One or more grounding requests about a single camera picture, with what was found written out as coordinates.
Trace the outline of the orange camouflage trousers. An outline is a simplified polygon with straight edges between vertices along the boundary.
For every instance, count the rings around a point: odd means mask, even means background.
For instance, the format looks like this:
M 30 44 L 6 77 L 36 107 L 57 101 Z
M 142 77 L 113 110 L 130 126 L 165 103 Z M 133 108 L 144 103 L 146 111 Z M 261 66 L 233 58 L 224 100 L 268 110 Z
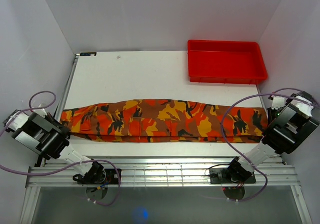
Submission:
M 60 123 L 73 136 L 99 142 L 258 143 L 268 117 L 259 107 L 137 99 L 65 109 Z

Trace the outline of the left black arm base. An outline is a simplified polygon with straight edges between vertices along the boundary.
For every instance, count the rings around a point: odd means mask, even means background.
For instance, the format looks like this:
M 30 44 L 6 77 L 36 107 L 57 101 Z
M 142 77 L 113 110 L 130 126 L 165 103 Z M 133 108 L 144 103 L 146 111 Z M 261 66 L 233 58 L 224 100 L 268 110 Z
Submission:
M 84 176 L 76 174 L 73 176 L 73 181 L 77 184 L 118 184 L 119 178 L 121 178 L 122 170 L 111 168 L 105 168 L 104 170 L 98 170 L 96 173 L 86 173 Z

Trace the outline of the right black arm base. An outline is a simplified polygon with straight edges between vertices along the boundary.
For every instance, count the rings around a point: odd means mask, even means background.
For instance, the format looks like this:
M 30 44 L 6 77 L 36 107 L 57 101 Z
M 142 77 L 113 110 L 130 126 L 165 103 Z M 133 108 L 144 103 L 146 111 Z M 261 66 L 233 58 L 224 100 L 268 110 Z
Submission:
M 209 171 L 211 184 L 254 184 L 256 178 L 253 173 L 241 175 L 228 168 L 211 168 Z

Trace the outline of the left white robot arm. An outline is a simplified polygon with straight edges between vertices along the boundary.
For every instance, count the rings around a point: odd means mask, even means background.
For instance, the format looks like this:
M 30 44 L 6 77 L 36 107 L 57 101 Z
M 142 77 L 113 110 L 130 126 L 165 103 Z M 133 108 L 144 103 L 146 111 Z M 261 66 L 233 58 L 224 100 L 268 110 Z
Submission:
M 106 180 L 104 167 L 78 153 L 69 141 L 70 130 L 49 113 L 38 114 L 34 111 L 27 115 L 15 110 L 3 124 L 5 131 L 11 133 L 13 139 L 40 157 L 71 164 L 77 172 L 72 179 L 78 184 L 102 184 Z

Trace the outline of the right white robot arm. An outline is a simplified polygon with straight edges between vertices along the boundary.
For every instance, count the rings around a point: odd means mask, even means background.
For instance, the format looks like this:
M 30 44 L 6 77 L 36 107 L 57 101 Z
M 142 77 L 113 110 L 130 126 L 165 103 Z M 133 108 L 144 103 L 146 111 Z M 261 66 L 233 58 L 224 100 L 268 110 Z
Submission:
M 320 105 L 305 91 L 290 96 L 274 91 L 269 99 L 272 103 L 268 108 L 268 126 L 256 147 L 229 164 L 225 177 L 231 182 L 245 183 L 269 157 L 294 152 L 320 124 L 311 113 Z

